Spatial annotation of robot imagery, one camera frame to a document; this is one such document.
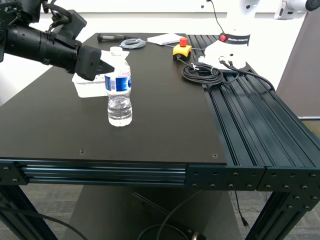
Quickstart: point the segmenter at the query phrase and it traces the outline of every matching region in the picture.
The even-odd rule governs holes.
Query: screw hole
[[[84,155],[84,154],[86,154],[86,150],[85,150],[85,149],[81,149],[81,150],[79,151],[79,155]]]

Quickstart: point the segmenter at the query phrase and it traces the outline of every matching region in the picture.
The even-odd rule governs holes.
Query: table leg
[[[0,186],[0,206],[37,212],[19,186]],[[58,240],[42,218],[0,212],[0,220],[20,240]]]
[[[307,211],[289,205],[290,192],[273,192],[245,240],[283,240]]]

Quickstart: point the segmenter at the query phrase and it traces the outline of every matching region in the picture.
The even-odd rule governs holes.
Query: plastic water bottle
[[[131,71],[121,47],[110,48],[110,60],[114,72],[105,75],[105,87],[108,94],[108,119],[111,125],[123,127],[132,121]]]

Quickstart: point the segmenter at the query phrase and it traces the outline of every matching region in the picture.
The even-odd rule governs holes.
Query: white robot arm
[[[320,7],[320,0],[281,0],[274,15],[277,20],[294,19],[298,12],[312,12]]]
[[[220,63],[232,61],[236,69],[246,69],[246,51],[248,48],[251,23],[255,18],[257,6],[260,0],[234,0],[232,8],[227,13],[227,24],[222,26],[223,31],[218,41],[209,45],[199,62],[206,63],[217,69],[227,70]],[[320,7],[320,0],[280,0],[274,18],[277,20],[289,20],[295,18],[298,12],[311,12]]]

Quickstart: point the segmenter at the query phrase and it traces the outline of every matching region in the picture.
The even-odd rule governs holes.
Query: blue label
[[[105,76],[105,87],[112,92],[125,92],[131,89],[131,76],[111,78]]]

